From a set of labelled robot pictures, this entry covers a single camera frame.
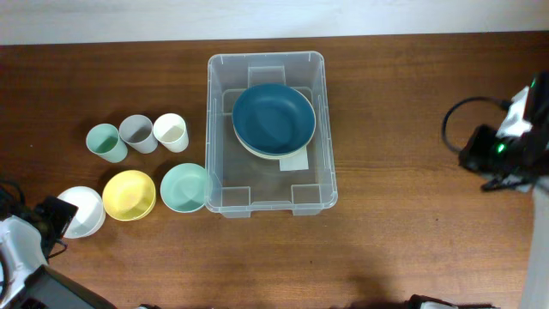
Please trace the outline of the white small bowl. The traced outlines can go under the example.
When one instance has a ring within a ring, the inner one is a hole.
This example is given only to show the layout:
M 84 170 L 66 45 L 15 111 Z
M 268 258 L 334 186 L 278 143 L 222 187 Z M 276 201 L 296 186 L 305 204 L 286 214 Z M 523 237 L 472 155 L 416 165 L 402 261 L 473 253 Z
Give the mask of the white small bowl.
M 86 186 L 71 187 L 57 196 L 59 199 L 77 207 L 75 217 L 69 224 L 64 237 L 79 239 L 96 233 L 106 219 L 101 196 Z

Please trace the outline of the yellow small bowl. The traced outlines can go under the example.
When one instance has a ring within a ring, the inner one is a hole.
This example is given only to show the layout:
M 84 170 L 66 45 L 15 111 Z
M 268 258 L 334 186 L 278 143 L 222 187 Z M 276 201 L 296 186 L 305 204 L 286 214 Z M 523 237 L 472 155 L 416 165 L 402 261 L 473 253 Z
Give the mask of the yellow small bowl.
M 102 192 L 106 213 L 118 221 L 136 221 L 156 204 L 154 181 L 144 172 L 127 170 L 113 176 Z

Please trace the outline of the green cup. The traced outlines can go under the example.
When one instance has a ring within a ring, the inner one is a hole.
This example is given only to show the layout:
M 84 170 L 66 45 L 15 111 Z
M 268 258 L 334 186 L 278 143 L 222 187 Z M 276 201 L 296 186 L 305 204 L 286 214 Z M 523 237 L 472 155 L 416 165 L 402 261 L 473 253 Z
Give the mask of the green cup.
M 87 134 L 86 145 L 89 151 L 111 163 L 123 161 L 128 154 L 118 129 L 112 124 L 95 125 Z

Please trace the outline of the mint green small bowl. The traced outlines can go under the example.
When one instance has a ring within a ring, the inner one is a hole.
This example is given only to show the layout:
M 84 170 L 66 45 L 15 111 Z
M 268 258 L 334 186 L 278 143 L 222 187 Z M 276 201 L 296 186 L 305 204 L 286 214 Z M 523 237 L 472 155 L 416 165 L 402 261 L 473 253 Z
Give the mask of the mint green small bowl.
M 206 170 L 194 163 L 171 168 L 160 184 L 164 204 L 178 213 L 192 213 L 205 205 L 205 190 L 209 185 Z

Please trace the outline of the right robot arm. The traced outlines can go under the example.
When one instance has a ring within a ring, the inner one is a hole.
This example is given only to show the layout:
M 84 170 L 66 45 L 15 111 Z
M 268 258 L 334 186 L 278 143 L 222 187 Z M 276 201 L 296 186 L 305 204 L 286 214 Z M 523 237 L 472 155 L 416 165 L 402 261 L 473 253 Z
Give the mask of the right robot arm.
M 478 126 L 463 148 L 451 144 L 447 124 L 459 107 L 491 102 L 507 112 L 496 130 Z M 532 192 L 534 228 L 521 308 L 548 307 L 548 72 L 538 73 L 510 100 L 471 97 L 452 106 L 443 118 L 441 137 L 458 154 L 459 166 L 487 179 L 483 192 Z

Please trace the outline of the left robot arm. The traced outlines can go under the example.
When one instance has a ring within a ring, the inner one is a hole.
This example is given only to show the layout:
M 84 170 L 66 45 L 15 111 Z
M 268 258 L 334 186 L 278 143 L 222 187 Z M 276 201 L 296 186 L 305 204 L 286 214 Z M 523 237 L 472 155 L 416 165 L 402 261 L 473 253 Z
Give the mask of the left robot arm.
M 114 305 L 54 270 L 49 260 L 78 208 L 47 197 L 34 209 L 1 201 L 2 308 L 113 308 Z

